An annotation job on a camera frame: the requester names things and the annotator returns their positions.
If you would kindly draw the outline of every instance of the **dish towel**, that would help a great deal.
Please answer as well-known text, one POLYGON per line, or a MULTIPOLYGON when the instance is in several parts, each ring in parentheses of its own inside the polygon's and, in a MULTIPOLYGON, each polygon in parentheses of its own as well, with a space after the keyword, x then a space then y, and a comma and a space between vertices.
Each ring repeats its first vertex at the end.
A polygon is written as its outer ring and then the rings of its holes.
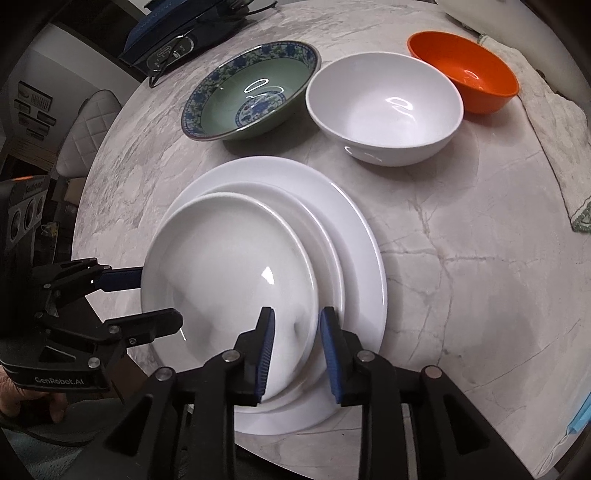
POLYGON ((497 54, 513 70, 519 98, 558 180, 570 224, 575 232, 591 233, 591 133, 584 112, 552 92, 519 50, 488 35, 478 43, 497 54))

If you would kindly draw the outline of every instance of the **stacked plates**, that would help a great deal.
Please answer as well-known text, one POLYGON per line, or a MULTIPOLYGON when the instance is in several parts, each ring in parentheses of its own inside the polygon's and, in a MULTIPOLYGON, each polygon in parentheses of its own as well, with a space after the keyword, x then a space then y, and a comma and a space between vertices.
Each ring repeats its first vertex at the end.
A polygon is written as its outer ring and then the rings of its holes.
POLYGON ((364 348, 379 350, 387 310, 375 238, 351 199, 310 167, 249 157, 214 168, 165 213, 146 257, 142 309, 174 307, 183 328, 157 339, 159 363, 200 367, 275 310, 267 390, 256 408, 236 407, 235 427, 283 434, 336 409, 316 333, 333 306, 364 348))

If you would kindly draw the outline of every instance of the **chair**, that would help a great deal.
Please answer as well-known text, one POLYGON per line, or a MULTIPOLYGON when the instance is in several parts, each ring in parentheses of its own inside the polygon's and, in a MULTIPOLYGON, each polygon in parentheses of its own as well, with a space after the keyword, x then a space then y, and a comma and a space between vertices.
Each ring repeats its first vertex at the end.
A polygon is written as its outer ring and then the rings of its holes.
POLYGON ((99 90, 80 108, 57 157, 59 175, 75 179, 88 176, 92 162, 121 104, 110 90, 99 90))

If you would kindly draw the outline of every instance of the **table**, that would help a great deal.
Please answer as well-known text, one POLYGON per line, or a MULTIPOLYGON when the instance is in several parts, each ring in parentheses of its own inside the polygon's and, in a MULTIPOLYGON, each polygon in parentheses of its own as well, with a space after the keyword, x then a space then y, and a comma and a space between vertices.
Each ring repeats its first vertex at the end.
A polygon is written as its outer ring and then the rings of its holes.
MULTIPOLYGON (((591 390, 591 236, 571 231, 519 99, 494 115, 467 114, 443 151, 406 168, 354 160, 304 108, 249 141, 195 142, 181 131, 184 103, 206 73, 266 41, 308 41, 326 64, 359 51, 407 53, 406 38, 420 30, 470 36, 437 5, 394 3, 286 5, 154 90, 144 82, 90 171, 74 258, 142 265, 164 212, 204 172, 257 154, 306 163, 347 191, 380 244, 389 301, 380 353, 404 368, 440 365, 539 475, 574 440, 563 438, 566 426, 591 390)), ((137 291, 89 300, 102 319, 140 311, 137 291)), ((147 373, 155 370, 150 348, 130 354, 147 373)), ((360 424, 359 409, 341 409, 307 432, 236 440, 304 475, 349 480, 357 475, 360 424)))

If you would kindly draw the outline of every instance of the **orange bowl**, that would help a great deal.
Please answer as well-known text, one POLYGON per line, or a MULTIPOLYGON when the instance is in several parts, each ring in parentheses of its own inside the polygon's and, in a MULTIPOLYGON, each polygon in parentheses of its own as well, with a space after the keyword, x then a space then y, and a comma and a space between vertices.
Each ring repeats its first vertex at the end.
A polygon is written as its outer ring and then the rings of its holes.
POLYGON ((407 46, 413 57, 433 65, 454 83, 468 112, 496 112, 519 93, 507 64, 472 40, 426 31, 409 37, 407 46))

